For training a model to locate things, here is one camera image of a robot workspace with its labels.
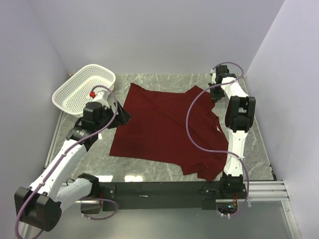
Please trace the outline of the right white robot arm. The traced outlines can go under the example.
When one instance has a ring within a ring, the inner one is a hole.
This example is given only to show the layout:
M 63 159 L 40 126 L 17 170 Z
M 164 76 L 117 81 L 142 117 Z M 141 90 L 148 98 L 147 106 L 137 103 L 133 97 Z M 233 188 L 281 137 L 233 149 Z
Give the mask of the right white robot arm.
M 256 99 L 245 93 L 226 63 L 216 66 L 210 75 L 211 100 L 214 103 L 223 97 L 229 100 L 224 120 L 228 130 L 228 153 L 219 186 L 220 196 L 229 199 L 246 193 L 243 183 L 245 169 L 241 162 L 245 141 L 254 123 Z

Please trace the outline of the dark red t shirt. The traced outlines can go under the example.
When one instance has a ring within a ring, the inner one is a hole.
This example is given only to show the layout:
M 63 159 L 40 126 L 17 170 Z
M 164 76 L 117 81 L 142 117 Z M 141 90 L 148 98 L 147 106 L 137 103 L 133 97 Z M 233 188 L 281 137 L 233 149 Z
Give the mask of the dark red t shirt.
M 184 175 L 212 181 L 223 171 L 228 141 L 208 92 L 150 91 L 132 83 L 124 103 L 130 121 L 117 128 L 111 156 L 176 164 Z

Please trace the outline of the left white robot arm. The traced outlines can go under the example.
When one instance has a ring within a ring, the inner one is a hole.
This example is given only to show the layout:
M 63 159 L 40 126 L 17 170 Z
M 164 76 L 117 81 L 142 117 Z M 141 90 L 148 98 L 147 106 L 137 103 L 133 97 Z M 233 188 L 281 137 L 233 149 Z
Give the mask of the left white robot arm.
M 99 179 L 83 173 L 75 182 L 62 187 L 66 176 L 87 154 L 105 129 L 117 128 L 129 122 L 131 115 L 115 102 L 115 109 L 100 102 L 89 102 L 74 127 L 69 131 L 59 153 L 28 187 L 20 187 L 14 195 L 17 219 L 42 231 L 51 231 L 62 214 L 76 201 L 94 200 L 100 195 Z

